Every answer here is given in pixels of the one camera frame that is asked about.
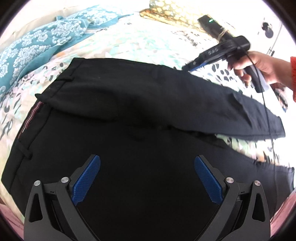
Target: silver screw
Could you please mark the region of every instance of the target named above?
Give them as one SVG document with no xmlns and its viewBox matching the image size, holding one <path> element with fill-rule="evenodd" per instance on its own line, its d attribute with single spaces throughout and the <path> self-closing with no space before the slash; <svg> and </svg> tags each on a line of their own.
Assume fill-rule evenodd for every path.
<svg viewBox="0 0 296 241">
<path fill-rule="evenodd" d="M 234 182 L 234 180 L 233 180 L 232 177 L 228 177 L 228 178 L 226 178 L 226 181 L 227 181 L 228 183 L 233 183 L 233 182 Z"/>
<path fill-rule="evenodd" d="M 261 185 L 261 182 L 259 182 L 259 181 L 257 181 L 257 180 L 254 181 L 254 183 L 255 183 L 256 186 L 260 186 L 260 185 Z"/>
<path fill-rule="evenodd" d="M 37 180 L 36 182 L 34 182 L 34 186 L 39 186 L 40 185 L 40 181 Z"/>
<path fill-rule="evenodd" d="M 67 183 L 69 181 L 69 178 L 68 177 L 63 177 L 62 179 L 61 179 L 61 182 L 62 183 Z"/>
</svg>

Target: black cable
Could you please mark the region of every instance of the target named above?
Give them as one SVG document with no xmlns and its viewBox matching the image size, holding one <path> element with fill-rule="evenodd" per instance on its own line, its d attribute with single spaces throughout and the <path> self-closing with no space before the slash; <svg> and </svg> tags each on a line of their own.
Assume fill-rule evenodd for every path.
<svg viewBox="0 0 296 241">
<path fill-rule="evenodd" d="M 276 182 L 276 171 L 275 171 L 275 161 L 276 161 L 276 155 L 275 155 L 275 152 L 274 152 L 274 140 L 272 138 L 272 134 L 271 134 L 271 131 L 270 131 L 270 122 L 269 122 L 269 117 L 268 117 L 268 110 L 267 110 L 267 107 L 266 107 L 266 104 L 265 104 L 265 99 L 264 99 L 264 95 L 263 95 L 263 87 L 262 87 L 262 84 L 261 84 L 261 81 L 260 81 L 260 78 L 259 78 L 259 73 L 258 73 L 258 70 L 253 62 L 253 60 L 250 58 L 250 56 L 248 55 L 248 52 L 246 50 L 244 50 L 237 42 L 234 38 L 232 38 L 233 41 L 236 43 L 236 45 L 238 46 L 238 50 L 242 50 L 245 55 L 249 58 L 249 60 L 251 61 L 252 65 L 254 66 L 255 70 L 256 70 L 256 74 L 257 74 L 257 77 L 258 77 L 258 80 L 259 80 L 259 83 L 260 83 L 260 91 L 262 93 L 262 98 L 263 98 L 263 105 L 264 105 L 264 108 L 265 108 L 265 113 L 266 113 L 266 120 L 267 120 L 267 125 L 268 125 L 268 131 L 269 131 L 269 136 L 270 136 L 270 139 L 271 139 L 271 146 L 272 146 L 272 151 L 273 151 L 273 155 L 274 155 L 274 184 L 275 184 L 275 187 L 276 187 L 276 204 L 275 204 L 275 207 L 274 207 L 274 214 L 273 214 L 273 217 L 271 219 L 271 222 L 273 221 L 274 219 L 274 215 L 276 213 L 276 207 L 277 207 L 277 204 L 278 204 L 278 198 L 279 198 L 279 187 L 277 185 L 277 182 Z"/>
</svg>

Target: person's arm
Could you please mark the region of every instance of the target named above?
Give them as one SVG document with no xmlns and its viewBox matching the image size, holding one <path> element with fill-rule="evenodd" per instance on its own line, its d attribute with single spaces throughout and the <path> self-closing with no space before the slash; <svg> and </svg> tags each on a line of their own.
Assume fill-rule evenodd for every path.
<svg viewBox="0 0 296 241">
<path fill-rule="evenodd" d="M 292 66 L 295 69 L 293 73 L 294 79 L 296 79 L 296 58 L 293 60 L 291 58 L 291 63 L 289 63 L 285 60 L 274 58 L 256 51 L 249 52 L 249 57 L 252 59 L 255 66 L 262 72 L 268 84 L 281 83 L 291 90 L 294 90 Z M 252 65 L 252 62 L 247 56 L 244 56 L 235 63 L 230 63 L 228 68 L 229 70 L 234 68 L 235 74 L 241 77 L 243 81 L 249 83 L 251 81 L 251 76 L 244 74 L 243 69 L 250 65 Z"/>
</svg>

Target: teal fabric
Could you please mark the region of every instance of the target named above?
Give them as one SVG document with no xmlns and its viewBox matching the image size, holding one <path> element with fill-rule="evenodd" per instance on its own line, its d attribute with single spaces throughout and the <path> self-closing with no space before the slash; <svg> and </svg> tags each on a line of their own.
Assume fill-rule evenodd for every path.
<svg viewBox="0 0 296 241">
<path fill-rule="evenodd" d="M 0 53 L 0 101 L 23 76 L 46 64 L 53 55 L 93 35 L 86 33 L 87 29 L 109 27 L 128 15 L 114 7 L 106 9 L 97 5 L 67 18 L 57 16 L 55 22 L 13 42 Z"/>
</svg>

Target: black handheld device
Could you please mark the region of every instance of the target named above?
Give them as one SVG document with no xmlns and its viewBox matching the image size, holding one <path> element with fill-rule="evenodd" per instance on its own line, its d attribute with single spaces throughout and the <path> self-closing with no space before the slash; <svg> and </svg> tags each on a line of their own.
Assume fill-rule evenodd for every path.
<svg viewBox="0 0 296 241">
<path fill-rule="evenodd" d="M 218 40 L 219 44 L 201 53 L 194 61 L 183 66 L 183 70 L 193 71 L 220 59 L 239 60 L 250 49 L 250 42 L 244 36 L 233 37 L 208 15 L 202 16 L 198 21 L 210 36 Z M 255 66 L 246 67 L 244 72 L 252 77 L 252 86 L 257 93 L 269 89 L 261 71 Z"/>
</svg>

